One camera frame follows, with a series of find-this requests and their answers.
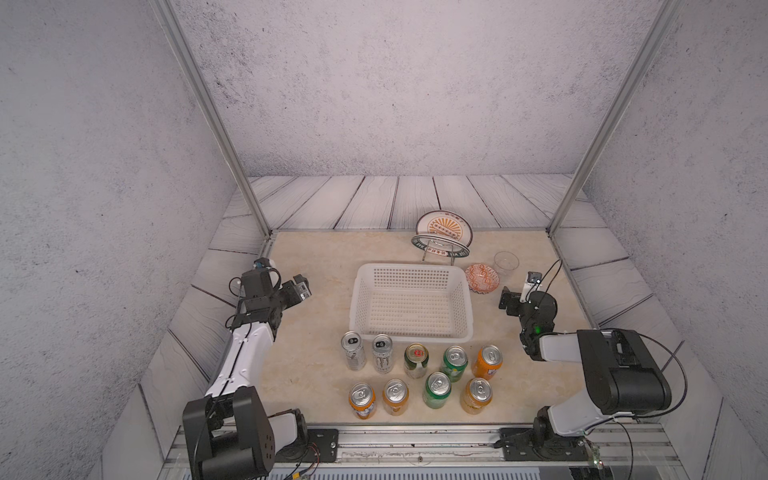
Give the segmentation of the orange Fanta can front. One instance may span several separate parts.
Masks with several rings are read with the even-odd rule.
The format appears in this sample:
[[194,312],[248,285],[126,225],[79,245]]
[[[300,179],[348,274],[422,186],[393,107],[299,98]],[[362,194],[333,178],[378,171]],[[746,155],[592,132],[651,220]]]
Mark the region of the orange Fanta can front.
[[472,366],[472,374],[476,378],[490,381],[503,365],[501,350],[492,344],[480,348]]

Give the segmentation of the orange fanta can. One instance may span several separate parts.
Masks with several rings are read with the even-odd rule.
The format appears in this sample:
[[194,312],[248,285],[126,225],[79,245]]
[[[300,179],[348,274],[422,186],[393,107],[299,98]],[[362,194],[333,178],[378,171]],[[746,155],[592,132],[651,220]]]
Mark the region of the orange fanta can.
[[503,365],[501,350],[492,344],[480,348],[472,366],[472,374],[476,378],[490,381]]
[[361,420],[369,419],[376,410],[376,393],[368,383],[355,384],[349,392],[348,401]]

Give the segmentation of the green Sprite can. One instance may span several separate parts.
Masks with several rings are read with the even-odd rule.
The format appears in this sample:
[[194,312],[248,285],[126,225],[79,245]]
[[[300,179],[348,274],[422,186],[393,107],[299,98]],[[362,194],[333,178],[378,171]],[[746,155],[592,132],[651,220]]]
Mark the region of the green Sprite can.
[[449,346],[443,353],[440,371],[452,383],[458,382],[468,365],[466,351],[459,345]]

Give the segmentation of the white Monster can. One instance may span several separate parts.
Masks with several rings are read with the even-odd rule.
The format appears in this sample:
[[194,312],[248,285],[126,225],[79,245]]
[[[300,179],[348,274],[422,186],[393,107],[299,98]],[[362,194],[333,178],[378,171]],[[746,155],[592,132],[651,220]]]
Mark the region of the white Monster can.
[[362,370],[366,364],[366,354],[361,335],[355,331],[346,332],[342,336],[341,347],[347,367],[352,371]]
[[380,374],[388,374],[393,369],[393,341],[386,334],[378,334],[372,342],[374,368]]

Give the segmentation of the white plastic basket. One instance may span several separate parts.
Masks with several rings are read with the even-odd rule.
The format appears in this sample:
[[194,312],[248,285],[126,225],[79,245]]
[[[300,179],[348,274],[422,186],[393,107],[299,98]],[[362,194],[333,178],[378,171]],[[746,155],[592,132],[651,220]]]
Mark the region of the white plastic basket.
[[368,263],[354,282],[349,329],[366,340],[465,343],[474,318],[465,273],[455,266]]

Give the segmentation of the green gold-top can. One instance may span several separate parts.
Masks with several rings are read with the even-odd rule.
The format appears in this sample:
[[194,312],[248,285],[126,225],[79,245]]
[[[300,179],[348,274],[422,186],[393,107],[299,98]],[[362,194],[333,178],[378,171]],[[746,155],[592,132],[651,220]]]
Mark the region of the green gold-top can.
[[404,371],[414,379],[422,378],[427,372],[429,351],[421,343],[413,343],[404,351]]

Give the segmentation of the orange Fanta can back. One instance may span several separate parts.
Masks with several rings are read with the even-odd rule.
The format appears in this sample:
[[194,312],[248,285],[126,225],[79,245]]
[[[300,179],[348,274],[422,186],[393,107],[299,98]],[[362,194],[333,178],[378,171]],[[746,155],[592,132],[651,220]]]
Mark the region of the orange Fanta can back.
[[349,392],[348,401],[361,420],[369,419],[376,410],[376,393],[368,383],[355,384]]

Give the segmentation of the small orange can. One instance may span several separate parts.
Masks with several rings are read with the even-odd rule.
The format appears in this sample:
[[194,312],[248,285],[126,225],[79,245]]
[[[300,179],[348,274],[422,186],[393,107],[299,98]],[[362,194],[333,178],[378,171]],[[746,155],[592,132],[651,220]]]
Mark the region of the small orange can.
[[409,402],[409,388],[402,379],[393,378],[383,388],[382,400],[385,411],[392,416],[405,413]]

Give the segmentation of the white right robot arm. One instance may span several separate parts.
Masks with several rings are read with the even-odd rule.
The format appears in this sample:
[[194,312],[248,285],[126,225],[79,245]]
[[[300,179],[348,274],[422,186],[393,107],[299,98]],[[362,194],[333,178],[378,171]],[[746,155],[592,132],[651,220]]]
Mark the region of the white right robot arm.
[[617,418],[652,418],[677,407],[644,335],[627,329],[557,332],[557,302],[542,291],[503,288],[499,307],[519,319],[519,338],[531,360],[579,364],[585,383],[563,403],[541,408],[529,433],[504,437],[501,445],[525,441],[544,458],[568,457],[597,426]]

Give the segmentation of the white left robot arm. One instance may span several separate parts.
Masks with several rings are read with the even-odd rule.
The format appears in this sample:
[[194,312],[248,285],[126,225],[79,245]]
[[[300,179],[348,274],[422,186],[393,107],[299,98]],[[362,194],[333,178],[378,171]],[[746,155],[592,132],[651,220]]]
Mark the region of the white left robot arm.
[[228,351],[205,395],[182,414],[194,479],[263,478],[279,455],[299,462],[309,451],[300,410],[269,415],[257,391],[283,312],[309,299],[309,282],[302,275],[284,281],[267,258],[238,279]]

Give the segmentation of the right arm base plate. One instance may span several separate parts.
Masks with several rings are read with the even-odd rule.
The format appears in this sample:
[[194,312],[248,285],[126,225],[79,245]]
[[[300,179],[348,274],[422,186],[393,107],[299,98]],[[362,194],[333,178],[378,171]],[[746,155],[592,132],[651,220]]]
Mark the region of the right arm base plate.
[[505,461],[587,462],[592,458],[581,437],[539,434],[533,428],[502,428],[493,447]]

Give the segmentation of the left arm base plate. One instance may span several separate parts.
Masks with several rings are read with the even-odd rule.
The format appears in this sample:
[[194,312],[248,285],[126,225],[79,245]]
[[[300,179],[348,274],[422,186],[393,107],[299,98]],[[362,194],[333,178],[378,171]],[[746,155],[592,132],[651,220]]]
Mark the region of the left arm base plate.
[[333,428],[309,428],[307,434],[276,454],[278,464],[335,463],[339,447],[339,430]]

